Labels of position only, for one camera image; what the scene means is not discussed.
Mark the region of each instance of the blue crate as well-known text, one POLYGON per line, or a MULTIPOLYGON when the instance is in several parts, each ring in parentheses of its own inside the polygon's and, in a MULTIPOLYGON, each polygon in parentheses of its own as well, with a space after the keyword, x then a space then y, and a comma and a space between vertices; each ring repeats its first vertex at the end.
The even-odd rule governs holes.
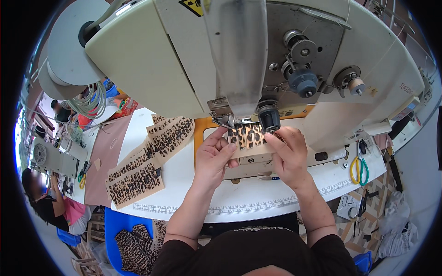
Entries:
POLYGON ((81 235, 72 235, 58 228, 57 236, 62 242, 70 246, 77 246, 81 242, 81 235))
POLYGON ((136 276, 138 274, 121 270, 121 255, 117 242, 115 241, 115 236, 123 229, 132 232, 132 227, 137 224, 144 224, 149 232, 149 235, 153 238, 151 219, 140 218, 117 211, 112 211, 108 207, 104 209, 104 233, 106 236, 107 256, 109 257, 110 264, 114 267, 114 269, 124 276, 136 276))

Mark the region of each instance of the white plastic bag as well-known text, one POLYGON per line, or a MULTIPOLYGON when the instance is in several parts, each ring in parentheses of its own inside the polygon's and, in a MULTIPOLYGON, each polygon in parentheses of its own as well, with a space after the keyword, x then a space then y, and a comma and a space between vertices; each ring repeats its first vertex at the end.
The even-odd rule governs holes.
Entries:
POLYGON ((119 276, 114 267, 109 262, 109 258, 107 256, 106 243, 98 243, 94 241, 88 241, 87 248, 92 252, 95 259, 99 263, 99 267, 105 276, 119 276))
POLYGON ((382 237, 381 245, 377 251, 376 260, 385 257, 399 256, 408 252, 418 240, 416 225, 408 223, 404 233, 388 233, 382 237))
POLYGON ((410 207, 401 192, 394 191, 385 204, 384 217, 379 220, 381 235, 400 233, 408 222, 410 207))

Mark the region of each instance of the yellow-handled scissors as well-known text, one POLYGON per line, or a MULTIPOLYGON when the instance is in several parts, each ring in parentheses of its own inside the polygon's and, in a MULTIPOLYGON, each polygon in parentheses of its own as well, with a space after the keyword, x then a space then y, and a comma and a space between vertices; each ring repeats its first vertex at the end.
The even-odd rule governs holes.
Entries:
POLYGON ((86 173, 88 172, 88 169, 90 168, 91 164, 88 166, 88 162, 86 161, 84 163, 83 169, 78 174, 78 182, 80 183, 80 189, 84 188, 84 184, 86 184, 86 173))
POLYGON ((361 184, 361 186, 365 186, 365 184, 367 184, 367 182, 368 182, 368 177, 369 177, 368 166, 367 166, 367 163, 365 162, 365 159, 361 158, 361 145, 359 144, 359 141, 356 142, 356 146, 358 148, 357 149, 358 155, 356 155, 356 157, 353 159, 353 162, 351 162, 350 177, 351 177, 351 181, 354 184, 361 184), (353 166, 355 164, 356 164, 356 178, 353 176, 353 166), (364 167, 367 172, 367 177, 365 178, 365 181, 362 182, 362 173, 364 172, 364 167))

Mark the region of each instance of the black t-shirt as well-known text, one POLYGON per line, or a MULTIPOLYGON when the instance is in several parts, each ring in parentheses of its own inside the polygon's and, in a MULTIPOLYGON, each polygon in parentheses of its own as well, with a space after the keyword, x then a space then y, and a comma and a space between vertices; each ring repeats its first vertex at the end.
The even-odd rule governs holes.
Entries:
POLYGON ((37 211, 37 214, 48 223, 54 225, 55 227, 69 232, 69 225, 66 222, 66 219, 63 215, 55 217, 54 215, 54 206, 53 203, 54 199, 50 196, 47 196, 43 199, 40 199, 36 203, 35 210, 37 211))
POLYGON ((337 235, 328 235, 309 248, 298 234, 280 227, 252 227, 225 232, 193 250, 170 240, 163 245, 152 276, 239 276, 274 265, 295 276, 357 275, 357 269, 337 235))

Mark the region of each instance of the warning label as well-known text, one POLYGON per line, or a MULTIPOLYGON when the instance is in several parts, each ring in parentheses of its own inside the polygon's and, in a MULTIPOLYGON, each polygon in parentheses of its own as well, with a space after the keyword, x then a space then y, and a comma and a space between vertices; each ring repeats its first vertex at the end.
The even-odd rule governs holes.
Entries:
POLYGON ((179 3, 193 12, 197 17, 202 16, 201 0, 181 0, 179 3))

